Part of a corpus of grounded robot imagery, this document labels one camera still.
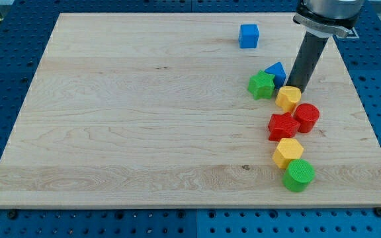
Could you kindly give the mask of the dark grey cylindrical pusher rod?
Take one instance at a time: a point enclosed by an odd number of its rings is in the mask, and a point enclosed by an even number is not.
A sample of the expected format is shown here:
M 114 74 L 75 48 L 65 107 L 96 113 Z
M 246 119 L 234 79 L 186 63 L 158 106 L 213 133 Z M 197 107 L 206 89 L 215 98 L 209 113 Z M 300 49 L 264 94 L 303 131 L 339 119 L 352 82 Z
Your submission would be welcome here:
M 301 93 L 306 90 L 327 41 L 328 38 L 320 38 L 310 32 L 305 33 L 288 77 L 287 86 L 299 88 Z

